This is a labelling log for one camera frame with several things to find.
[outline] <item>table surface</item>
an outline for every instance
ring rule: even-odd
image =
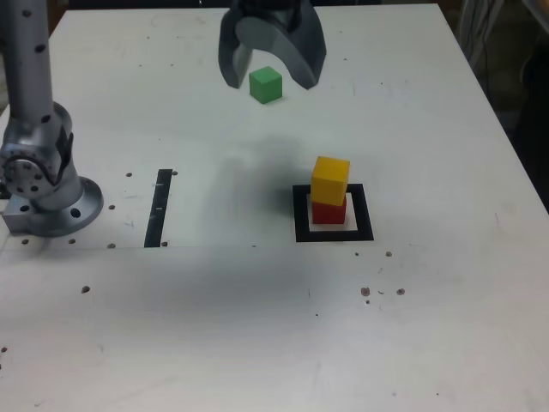
[[[319,9],[319,84],[255,52],[284,78],[266,106],[223,82],[224,11],[53,34],[76,168],[115,209],[0,227],[0,410],[548,410],[549,218],[438,6]],[[375,241],[295,243],[319,155],[351,161]],[[161,168],[169,246],[144,249]]]

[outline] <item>stacked cubes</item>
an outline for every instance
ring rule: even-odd
[[[342,225],[347,209],[349,161],[319,156],[312,171],[312,222],[316,225]]]

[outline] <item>black square marker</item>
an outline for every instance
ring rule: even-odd
[[[309,210],[307,208],[307,195],[311,194],[311,185],[295,185],[292,188],[292,192],[296,242],[356,242],[374,240],[362,184],[354,183],[347,185],[347,193],[351,193],[351,197],[353,198],[357,230],[312,232],[309,229]]]

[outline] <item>yellow cube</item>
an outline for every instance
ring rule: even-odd
[[[318,156],[312,171],[311,201],[341,206],[349,180],[349,161]]]

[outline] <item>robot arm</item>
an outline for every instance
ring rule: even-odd
[[[51,92],[46,1],[0,1],[0,48],[10,105],[0,177],[12,193],[3,218],[13,233],[72,233],[101,211],[103,197],[72,160],[72,122]]]
[[[229,86],[240,87],[252,49],[280,58],[302,87],[316,85],[326,46],[309,0],[234,0],[219,45]],[[52,98],[45,0],[0,0],[0,52],[10,104],[0,148],[0,179],[12,193],[4,221],[12,233],[73,233],[100,213],[103,196],[76,173],[70,115]]]

